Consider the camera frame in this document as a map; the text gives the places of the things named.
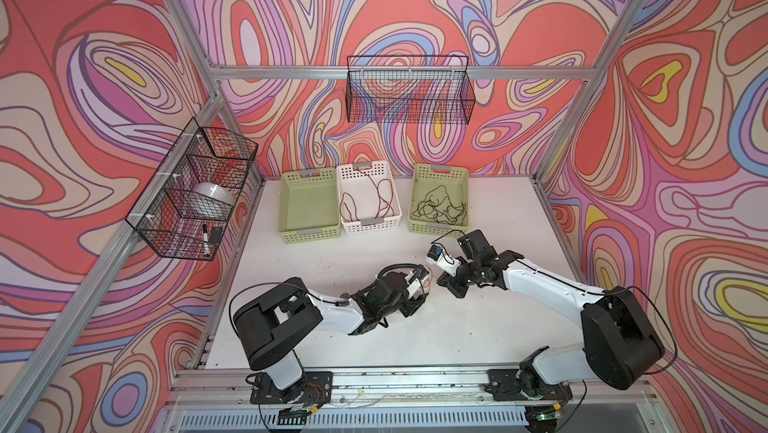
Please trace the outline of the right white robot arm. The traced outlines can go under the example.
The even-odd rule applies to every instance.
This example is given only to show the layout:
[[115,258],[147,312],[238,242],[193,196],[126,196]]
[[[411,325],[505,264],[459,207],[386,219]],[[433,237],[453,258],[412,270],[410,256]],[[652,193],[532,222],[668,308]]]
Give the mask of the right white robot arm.
[[601,289],[543,269],[512,250],[497,251],[479,230],[457,240],[452,257],[433,242],[426,259],[441,270],[438,284],[459,299],[470,286],[495,287],[529,297],[578,326],[580,342],[541,347],[515,373],[515,393],[537,400],[555,386],[600,380],[626,390],[650,374],[666,348],[637,297],[625,287]]

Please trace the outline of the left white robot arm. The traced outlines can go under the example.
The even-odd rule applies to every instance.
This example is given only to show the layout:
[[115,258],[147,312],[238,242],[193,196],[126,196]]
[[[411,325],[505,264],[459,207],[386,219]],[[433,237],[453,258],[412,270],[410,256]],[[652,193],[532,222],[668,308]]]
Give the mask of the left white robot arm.
[[315,292],[298,277],[266,282],[252,288],[267,291],[230,309],[228,318],[250,369],[283,393],[305,382],[295,348],[310,333],[360,336],[386,328],[393,313],[408,318],[425,303],[429,277],[421,264],[396,263],[380,270],[368,286],[340,297]]

